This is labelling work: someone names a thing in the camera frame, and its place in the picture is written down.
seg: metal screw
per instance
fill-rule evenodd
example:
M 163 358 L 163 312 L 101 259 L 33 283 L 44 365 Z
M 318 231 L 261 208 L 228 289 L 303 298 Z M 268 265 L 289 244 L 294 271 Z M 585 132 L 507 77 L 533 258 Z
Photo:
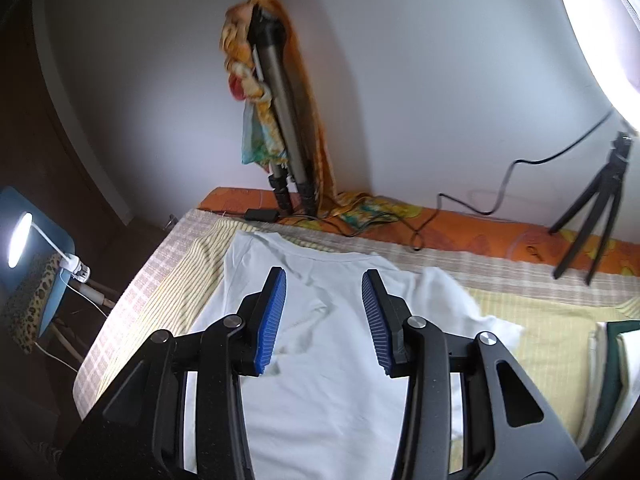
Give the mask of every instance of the metal screw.
M 242 325 L 242 318 L 236 314 L 232 314 L 231 316 L 226 316 L 222 323 L 224 323 L 227 328 L 237 328 Z
M 424 328 L 427 326 L 427 320 L 420 316 L 411 316 L 406 320 L 409 326 L 414 328 Z
M 498 338 L 491 332 L 481 332 L 479 335 L 480 341 L 485 345 L 495 345 L 498 342 Z
M 168 330 L 156 330 L 151 335 L 151 341 L 154 343 L 166 343 L 169 339 Z

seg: leopard print cushion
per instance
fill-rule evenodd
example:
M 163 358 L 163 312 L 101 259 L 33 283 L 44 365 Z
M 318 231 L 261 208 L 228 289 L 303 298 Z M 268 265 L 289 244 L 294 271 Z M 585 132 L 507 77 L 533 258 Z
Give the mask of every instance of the leopard print cushion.
M 27 275 L 5 306 L 0 307 L 0 325 L 26 354 L 31 353 L 38 338 L 42 313 L 60 268 L 60 259 L 58 253 L 35 254 Z

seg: orange blanket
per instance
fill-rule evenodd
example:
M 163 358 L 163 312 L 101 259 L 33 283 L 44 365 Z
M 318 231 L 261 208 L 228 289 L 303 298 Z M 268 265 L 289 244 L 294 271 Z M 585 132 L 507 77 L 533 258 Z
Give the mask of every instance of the orange blanket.
M 297 196 L 292 194 L 291 198 L 296 205 Z M 206 211 L 226 211 L 230 214 L 242 214 L 248 208 L 275 207 L 276 201 L 271 191 L 231 187 L 214 189 L 198 206 Z M 412 226 L 418 227 L 432 213 L 433 209 L 421 208 L 417 216 L 406 220 Z M 281 222 L 296 223 L 294 219 Z M 332 218 L 331 222 L 340 224 L 345 232 L 351 229 L 338 218 Z M 301 225 L 335 232 L 330 225 L 322 222 L 304 221 Z M 400 222 L 393 222 L 374 226 L 360 236 L 381 242 L 411 245 L 412 232 Z M 575 232 L 562 230 L 551 236 L 545 227 L 539 225 L 488 220 L 442 211 L 423 229 L 422 236 L 426 247 L 431 249 L 468 251 L 484 256 L 555 266 L 574 240 Z M 589 269 L 599 241 L 600 237 L 591 236 L 571 267 Z M 639 276 L 640 245 L 610 240 L 598 270 L 608 274 Z

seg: white cable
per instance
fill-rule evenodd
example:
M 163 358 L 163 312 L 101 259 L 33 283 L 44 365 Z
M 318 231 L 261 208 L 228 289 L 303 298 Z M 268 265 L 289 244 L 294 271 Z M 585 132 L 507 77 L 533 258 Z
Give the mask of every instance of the white cable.
M 62 279 L 62 269 L 60 269 L 60 278 Z M 89 303 L 91 303 L 95 308 L 98 309 L 98 312 L 100 312 L 100 314 L 102 314 L 104 316 L 104 319 L 107 319 L 107 315 L 102 311 L 102 309 L 97 305 L 97 303 L 94 303 L 92 300 L 90 300 L 88 297 L 86 297 L 82 292 L 80 292 L 79 290 L 75 290 L 71 285 L 69 285 L 67 282 L 65 282 L 64 280 L 62 281 L 62 283 L 64 283 L 66 285 L 66 288 L 70 288 L 72 291 L 74 291 L 76 294 L 79 294 L 80 296 L 82 296 L 83 298 L 85 298 Z
M 63 365 L 65 365 L 67 368 L 71 368 L 71 369 L 72 369 L 76 374 L 78 373 L 78 370 L 76 370 L 75 368 L 73 368 L 73 367 L 72 367 L 72 365 L 70 365 L 70 364 L 68 364 L 68 363 L 65 363 L 65 362 L 64 362 L 62 359 L 60 359 L 59 357 L 56 357 L 55 355 L 50 354 L 49 352 L 47 352 L 47 351 L 46 351 L 42 346 L 40 346 L 40 345 L 38 344 L 38 342 L 37 342 L 37 341 L 35 341 L 35 343 L 36 343 L 36 346 L 40 349 L 40 351 L 41 351 L 43 354 L 48 355 L 49 357 L 51 357 L 52 359 L 55 359 L 55 360 L 56 360 L 56 361 L 58 361 L 59 363 L 62 363 L 62 364 L 63 364 Z
M 40 235 L 49 243 L 51 247 L 53 247 L 58 252 L 58 254 L 60 254 L 60 256 L 62 256 L 66 261 L 71 263 L 71 259 L 69 259 L 69 257 L 65 253 L 63 253 L 62 250 L 60 250 L 60 248 L 55 243 L 53 243 L 51 238 L 49 238 L 42 229 L 40 229 L 34 222 L 31 222 L 31 227 L 36 229 L 36 231 L 40 233 Z

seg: striped bedsheet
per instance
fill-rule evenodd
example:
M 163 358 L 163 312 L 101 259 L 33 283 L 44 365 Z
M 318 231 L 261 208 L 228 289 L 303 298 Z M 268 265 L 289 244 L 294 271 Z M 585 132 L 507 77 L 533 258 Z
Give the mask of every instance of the striped bedsheet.
M 375 252 L 405 270 L 446 270 L 468 288 L 484 313 L 526 327 L 516 357 L 572 434 L 584 405 L 586 335 L 596 321 L 640 316 L 640 280 L 634 277 L 597 274 L 586 287 L 575 270 L 556 282 L 551 268 L 540 264 L 436 250 L 414 253 L 386 242 L 292 226 L 249 225 L 192 210 L 140 270 L 92 345 L 74 383 L 82 417 L 149 334 L 158 328 L 174 335 L 188 330 L 222 279 L 223 256 L 236 230 L 259 228 L 318 250 Z

